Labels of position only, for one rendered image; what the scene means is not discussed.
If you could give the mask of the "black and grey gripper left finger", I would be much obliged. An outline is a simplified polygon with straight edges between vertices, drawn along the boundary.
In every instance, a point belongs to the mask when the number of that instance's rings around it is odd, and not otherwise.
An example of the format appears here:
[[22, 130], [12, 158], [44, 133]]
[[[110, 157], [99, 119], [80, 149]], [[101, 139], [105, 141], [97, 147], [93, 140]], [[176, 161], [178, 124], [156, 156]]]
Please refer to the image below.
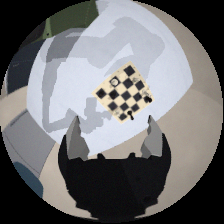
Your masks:
[[58, 165], [65, 180], [66, 189], [72, 190], [71, 177], [74, 169], [83, 161], [89, 160], [87, 143], [81, 137], [79, 118], [75, 116], [66, 134], [63, 136], [59, 152]]

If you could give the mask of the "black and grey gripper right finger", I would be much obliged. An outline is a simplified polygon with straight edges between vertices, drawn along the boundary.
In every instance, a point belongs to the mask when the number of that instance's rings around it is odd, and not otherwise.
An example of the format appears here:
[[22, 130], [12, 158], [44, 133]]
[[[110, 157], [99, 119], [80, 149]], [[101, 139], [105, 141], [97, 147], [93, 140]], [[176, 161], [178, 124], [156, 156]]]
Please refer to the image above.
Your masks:
[[161, 172], [161, 186], [165, 186], [166, 177], [171, 166], [171, 151], [165, 134], [161, 131], [151, 115], [148, 118], [148, 129], [140, 151], [142, 156], [153, 161]]

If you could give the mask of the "chessboard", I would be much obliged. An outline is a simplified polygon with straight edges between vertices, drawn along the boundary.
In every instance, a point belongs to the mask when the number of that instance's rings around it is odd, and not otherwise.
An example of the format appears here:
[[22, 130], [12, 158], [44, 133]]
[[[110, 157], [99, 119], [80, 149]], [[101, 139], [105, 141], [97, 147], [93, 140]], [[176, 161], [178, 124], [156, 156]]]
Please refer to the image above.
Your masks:
[[[140, 81], [133, 81], [133, 77], [140, 78]], [[112, 84], [113, 79], [118, 81], [117, 85]], [[130, 60], [104, 80], [91, 94], [122, 124], [130, 119], [130, 115], [127, 114], [129, 110], [134, 116], [150, 104], [146, 100], [147, 95], [142, 94], [142, 90], [151, 93], [142, 75]], [[104, 92], [102, 97], [99, 97], [100, 91]], [[112, 91], [116, 93], [114, 100], [110, 96]], [[153, 95], [151, 99], [155, 100]], [[116, 110], [120, 111], [118, 118]]]

